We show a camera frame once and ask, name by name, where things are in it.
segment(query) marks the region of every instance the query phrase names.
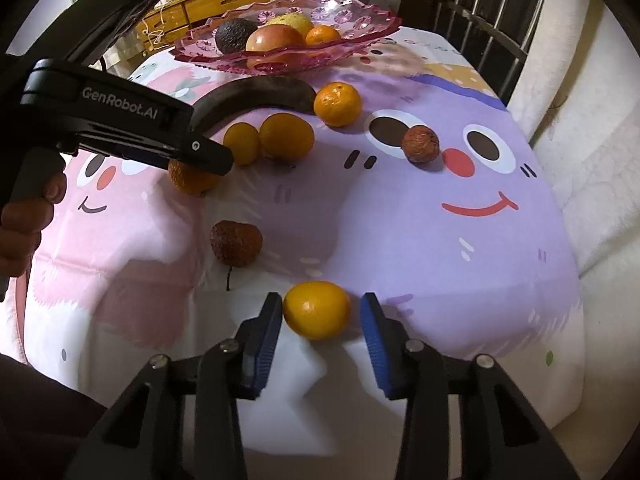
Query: scalloped bowl rim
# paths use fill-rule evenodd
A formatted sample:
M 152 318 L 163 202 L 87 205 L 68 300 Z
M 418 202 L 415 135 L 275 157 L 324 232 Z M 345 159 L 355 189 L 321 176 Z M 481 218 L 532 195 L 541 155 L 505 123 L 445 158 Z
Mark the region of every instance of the scalloped bowl rim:
M 344 5 L 344 4 L 350 4 L 355 2 L 357 5 L 360 5 L 362 9 L 371 9 L 374 13 L 382 16 L 386 15 L 386 17 L 391 18 L 392 20 L 391 22 L 389 22 L 389 24 L 384 30 L 379 30 L 377 32 L 370 32 L 369 34 L 364 34 L 358 38 L 338 38 L 337 40 L 328 41 L 327 43 L 321 43 L 318 45 L 281 46 L 278 48 L 272 48 L 271 50 L 265 50 L 263 52 L 241 50 L 239 52 L 233 52 L 232 54 L 223 54 L 222 56 L 216 56 L 216 57 L 208 57 L 208 56 L 202 56 L 202 55 L 188 56 L 187 54 L 176 52 L 179 48 L 185 48 L 199 41 L 193 38 L 194 32 L 197 32 L 199 30 L 204 30 L 205 28 L 210 28 L 210 24 L 213 21 L 223 20 L 231 13 L 246 12 L 248 10 L 259 9 L 260 7 L 270 8 L 270 7 L 273 7 L 273 4 L 275 2 L 289 2 L 294 4 L 296 1 L 298 0 L 272 0 L 270 2 L 254 2 L 245 9 L 228 10 L 222 16 L 218 18 L 209 18 L 204 25 L 201 25 L 200 27 L 192 28 L 189 32 L 187 32 L 187 34 L 184 37 L 175 41 L 174 47 L 169 51 L 169 54 L 174 56 L 175 59 L 177 60 L 188 60 L 190 62 L 200 62 L 200 63 L 207 63 L 212 61 L 215 61 L 215 62 L 234 61 L 241 58 L 249 58 L 249 57 L 256 57 L 256 58 L 261 58 L 265 56 L 271 57 L 273 54 L 279 54 L 281 52 L 290 52 L 293 54 L 304 54 L 305 52 L 323 50 L 325 48 L 329 48 L 338 44 L 352 44 L 356 46 L 360 43 L 365 43 L 366 41 L 378 40 L 383 36 L 388 36 L 389 34 L 393 34 L 394 32 L 396 32 L 400 28 L 400 25 L 402 23 L 401 18 L 398 18 L 397 16 L 393 16 L 393 13 L 390 10 L 380 9 L 380 7 L 377 6 L 376 4 L 366 5 L 359 0 L 345 0 L 343 2 L 338 2 L 338 4 Z

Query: cartoon red nose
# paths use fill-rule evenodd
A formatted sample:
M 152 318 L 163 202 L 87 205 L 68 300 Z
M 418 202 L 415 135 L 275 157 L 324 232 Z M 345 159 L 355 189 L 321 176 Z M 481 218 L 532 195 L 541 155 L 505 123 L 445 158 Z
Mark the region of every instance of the cartoon red nose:
M 473 176 L 476 167 L 471 157 L 456 148 L 447 148 L 442 152 L 444 165 L 457 176 Z
M 102 191 L 105 187 L 107 187 L 111 183 L 114 176 L 116 176 L 116 167 L 109 166 L 106 170 L 102 172 L 95 187 L 97 187 L 98 191 Z

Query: yellow fruit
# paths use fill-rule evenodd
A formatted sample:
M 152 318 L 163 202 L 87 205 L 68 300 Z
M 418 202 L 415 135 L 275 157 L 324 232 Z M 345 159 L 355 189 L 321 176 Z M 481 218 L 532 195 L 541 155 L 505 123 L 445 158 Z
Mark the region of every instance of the yellow fruit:
M 260 143 L 264 153 L 286 162 L 303 158 L 316 138 L 311 124 L 292 114 L 273 114 L 260 126 Z
M 273 25 L 275 23 L 289 25 L 289 27 L 295 28 L 303 38 L 306 38 L 309 31 L 314 28 L 314 24 L 311 23 L 311 20 L 309 20 L 309 18 L 304 14 L 300 14 L 298 12 L 291 12 L 289 14 L 276 16 L 275 18 L 271 18 L 267 23 L 265 23 L 265 25 Z
M 331 282 L 304 282 L 284 297 L 282 313 L 289 327 L 311 340 L 337 336 L 349 322 L 347 293 Z
M 234 163 L 238 166 L 251 164 L 260 156 L 260 136 L 254 126 L 247 123 L 236 123 L 225 132 L 222 145 L 234 154 Z
M 358 91 L 347 83 L 329 83 L 316 94 L 314 112 L 327 126 L 347 126 L 362 112 L 362 98 Z
M 173 158 L 169 161 L 168 173 L 169 180 L 178 190 L 192 196 L 203 194 L 221 178 Z
M 312 28 L 306 35 L 305 41 L 308 45 L 319 45 L 340 38 L 340 32 L 328 25 L 318 25 Z

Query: blue stripe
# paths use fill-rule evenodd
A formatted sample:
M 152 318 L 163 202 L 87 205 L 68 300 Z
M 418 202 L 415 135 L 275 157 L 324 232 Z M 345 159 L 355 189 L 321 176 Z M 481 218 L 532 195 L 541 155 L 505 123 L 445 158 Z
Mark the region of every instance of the blue stripe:
M 471 97 L 472 99 L 476 99 L 477 101 L 483 102 L 486 105 L 489 105 L 491 108 L 496 108 L 497 110 L 506 110 L 507 108 L 504 106 L 503 102 L 500 101 L 497 97 L 491 97 L 490 95 L 483 94 L 478 90 L 473 90 L 472 88 L 463 88 L 462 86 L 458 86 L 451 81 L 447 81 L 441 77 L 431 74 L 420 74 L 420 75 L 412 75 L 407 79 L 411 79 L 413 81 L 417 81 L 418 83 L 423 83 L 426 85 L 437 86 L 438 88 L 442 88 L 447 92 L 452 92 L 453 94 L 463 95 L 464 97 Z

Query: wrinkled brown fruit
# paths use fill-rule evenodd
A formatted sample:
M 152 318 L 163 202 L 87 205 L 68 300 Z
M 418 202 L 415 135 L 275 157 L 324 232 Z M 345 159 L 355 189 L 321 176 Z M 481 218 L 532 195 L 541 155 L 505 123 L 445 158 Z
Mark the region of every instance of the wrinkled brown fruit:
M 431 162 L 440 154 L 440 141 L 436 133 L 426 126 L 418 124 L 409 128 L 400 145 L 409 162 L 421 164 Z
M 222 220 L 211 230 L 211 248 L 216 258 L 229 267 L 245 267 L 262 250 L 262 233 L 255 225 Z

